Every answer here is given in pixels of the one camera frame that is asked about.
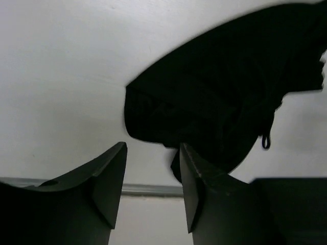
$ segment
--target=black fabric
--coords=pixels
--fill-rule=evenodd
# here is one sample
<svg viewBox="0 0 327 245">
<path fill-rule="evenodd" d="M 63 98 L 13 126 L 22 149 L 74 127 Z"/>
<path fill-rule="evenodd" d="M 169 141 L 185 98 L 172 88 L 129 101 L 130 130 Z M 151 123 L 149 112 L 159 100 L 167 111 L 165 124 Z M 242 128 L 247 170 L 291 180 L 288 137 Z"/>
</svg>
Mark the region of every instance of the black fabric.
<svg viewBox="0 0 327 245">
<path fill-rule="evenodd" d="M 327 1 L 237 18 L 169 53 L 126 87 L 127 131 L 170 148 L 188 143 L 230 172 L 258 136 L 270 147 L 274 112 L 287 93 L 322 89 L 326 49 Z M 178 164 L 177 155 L 172 169 L 180 180 Z"/>
</svg>

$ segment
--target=white surface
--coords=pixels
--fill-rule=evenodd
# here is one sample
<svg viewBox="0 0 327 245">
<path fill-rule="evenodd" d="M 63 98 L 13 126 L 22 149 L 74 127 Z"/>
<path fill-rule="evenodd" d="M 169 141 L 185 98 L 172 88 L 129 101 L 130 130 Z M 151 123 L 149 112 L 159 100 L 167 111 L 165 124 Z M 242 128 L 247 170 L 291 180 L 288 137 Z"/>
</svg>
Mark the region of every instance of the white surface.
<svg viewBox="0 0 327 245">
<path fill-rule="evenodd" d="M 193 245 L 183 199 L 122 197 L 109 245 Z"/>
<path fill-rule="evenodd" d="M 240 13 L 278 0 L 0 1 L 0 176 L 50 179 L 128 144 L 125 183 L 177 185 L 172 152 L 130 138 L 124 86 L 160 56 Z M 289 97 L 235 171 L 326 175 L 326 94 Z"/>
</svg>

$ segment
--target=metal bar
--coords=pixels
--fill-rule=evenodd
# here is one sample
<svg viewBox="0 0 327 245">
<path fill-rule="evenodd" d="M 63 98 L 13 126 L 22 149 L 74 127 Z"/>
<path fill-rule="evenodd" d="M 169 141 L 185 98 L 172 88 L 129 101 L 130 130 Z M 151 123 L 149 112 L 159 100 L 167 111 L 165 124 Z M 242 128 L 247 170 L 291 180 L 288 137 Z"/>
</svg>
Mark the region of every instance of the metal bar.
<svg viewBox="0 0 327 245">
<path fill-rule="evenodd" d="M 47 180 L 25 178 L 0 178 L 0 181 L 18 187 L 25 187 L 30 185 L 39 186 Z M 122 195 L 135 197 L 182 198 L 183 189 L 179 186 L 123 184 Z"/>
</svg>

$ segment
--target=gray stripe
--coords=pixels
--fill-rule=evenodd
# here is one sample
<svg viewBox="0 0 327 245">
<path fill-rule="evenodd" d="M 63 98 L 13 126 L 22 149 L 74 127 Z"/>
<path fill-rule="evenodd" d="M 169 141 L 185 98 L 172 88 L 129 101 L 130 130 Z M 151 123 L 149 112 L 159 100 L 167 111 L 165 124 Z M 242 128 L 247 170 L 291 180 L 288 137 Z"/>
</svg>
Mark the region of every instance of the gray stripe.
<svg viewBox="0 0 327 245">
<path fill-rule="evenodd" d="M 24 179 L 24 178 L 0 178 L 1 181 L 10 185 L 39 186 L 46 180 Z M 160 185 L 137 185 L 123 184 L 122 195 L 142 196 L 142 197 L 166 197 L 166 198 L 182 198 L 183 189 L 178 186 L 160 186 Z"/>
</svg>

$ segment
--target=black cloth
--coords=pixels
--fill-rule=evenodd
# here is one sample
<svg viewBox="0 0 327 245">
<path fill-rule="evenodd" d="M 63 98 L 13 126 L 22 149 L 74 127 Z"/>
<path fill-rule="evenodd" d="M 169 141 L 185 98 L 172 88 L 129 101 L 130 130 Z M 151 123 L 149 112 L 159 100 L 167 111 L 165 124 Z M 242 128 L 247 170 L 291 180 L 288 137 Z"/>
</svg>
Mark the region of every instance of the black cloth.
<svg viewBox="0 0 327 245">
<path fill-rule="evenodd" d="M 321 90 L 327 1 L 283 4 L 218 26 L 150 66 L 126 87 L 130 136 L 179 148 L 232 171 L 289 92 Z M 178 153 L 172 169 L 180 180 Z"/>
</svg>

